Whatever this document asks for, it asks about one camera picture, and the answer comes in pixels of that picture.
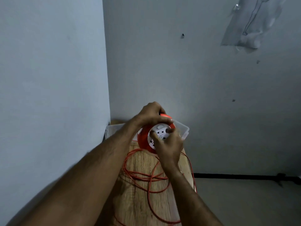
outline white wall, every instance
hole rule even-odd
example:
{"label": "white wall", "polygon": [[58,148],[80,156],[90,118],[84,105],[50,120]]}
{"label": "white wall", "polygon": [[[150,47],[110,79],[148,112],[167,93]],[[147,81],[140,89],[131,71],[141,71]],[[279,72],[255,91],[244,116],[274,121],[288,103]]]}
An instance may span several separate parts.
{"label": "white wall", "polygon": [[110,120],[102,0],[0,0],[0,225]]}
{"label": "white wall", "polygon": [[300,175],[301,0],[252,53],[220,46],[237,1],[103,0],[111,118],[158,101],[195,172]]}

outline wooden board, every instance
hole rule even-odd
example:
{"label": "wooden board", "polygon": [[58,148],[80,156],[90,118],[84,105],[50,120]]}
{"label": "wooden board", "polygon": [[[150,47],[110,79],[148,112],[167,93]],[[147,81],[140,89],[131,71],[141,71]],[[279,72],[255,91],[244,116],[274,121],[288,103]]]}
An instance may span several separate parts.
{"label": "wooden board", "polygon": [[[137,142],[133,141],[129,151],[136,148],[139,148],[139,145]],[[158,160],[155,157],[150,156],[145,152],[137,152],[128,159],[127,169],[130,171],[151,174],[157,162]],[[193,186],[193,178],[188,160],[183,155],[180,157],[179,167],[188,182]],[[161,165],[159,165],[155,174],[161,172],[163,172],[163,170]],[[158,220],[151,212],[147,201],[147,192],[133,186],[132,180],[130,178],[125,178],[122,174],[123,172],[121,171],[112,193],[103,208],[101,216],[98,219],[97,225],[121,225],[114,219],[114,214],[116,218],[126,226],[167,225]],[[147,182],[137,181],[137,183],[147,189]],[[167,180],[153,182],[151,190],[162,190],[167,184]],[[161,218],[168,221],[179,220],[171,187],[162,193],[150,194],[150,202],[153,210]]]}

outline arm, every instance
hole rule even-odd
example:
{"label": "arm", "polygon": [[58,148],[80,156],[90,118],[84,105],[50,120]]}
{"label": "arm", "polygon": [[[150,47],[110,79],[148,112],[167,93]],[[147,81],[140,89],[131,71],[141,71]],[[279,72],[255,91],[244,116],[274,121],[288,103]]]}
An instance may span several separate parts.
{"label": "arm", "polygon": [[138,115],[63,175],[21,225],[94,225],[134,135],[143,125],[171,122],[159,112],[165,113],[157,102],[144,106]]}
{"label": "arm", "polygon": [[182,225],[222,226],[179,169],[178,162],[183,149],[179,132],[176,129],[167,129],[166,132],[170,135],[165,141],[154,132],[150,135],[154,140],[161,166],[175,194]]}

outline left arm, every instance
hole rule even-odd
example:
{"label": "left arm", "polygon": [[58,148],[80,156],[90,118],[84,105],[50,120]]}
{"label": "left arm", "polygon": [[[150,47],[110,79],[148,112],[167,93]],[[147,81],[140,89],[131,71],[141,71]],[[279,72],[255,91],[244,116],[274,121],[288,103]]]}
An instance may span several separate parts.
{"label": "left arm", "polygon": [[165,113],[157,102],[144,106],[138,115],[63,175],[21,225],[94,225],[135,134],[143,125],[171,122],[159,112]]}

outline right arm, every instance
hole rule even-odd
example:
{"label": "right arm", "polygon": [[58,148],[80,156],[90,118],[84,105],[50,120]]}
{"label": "right arm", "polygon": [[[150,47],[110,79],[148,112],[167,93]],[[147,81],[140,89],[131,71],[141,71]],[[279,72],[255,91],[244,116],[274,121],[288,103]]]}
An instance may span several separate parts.
{"label": "right arm", "polygon": [[176,129],[167,129],[166,132],[170,135],[165,141],[155,132],[150,135],[154,140],[161,166],[171,183],[182,225],[222,226],[179,169],[178,162],[183,149],[179,132]]}

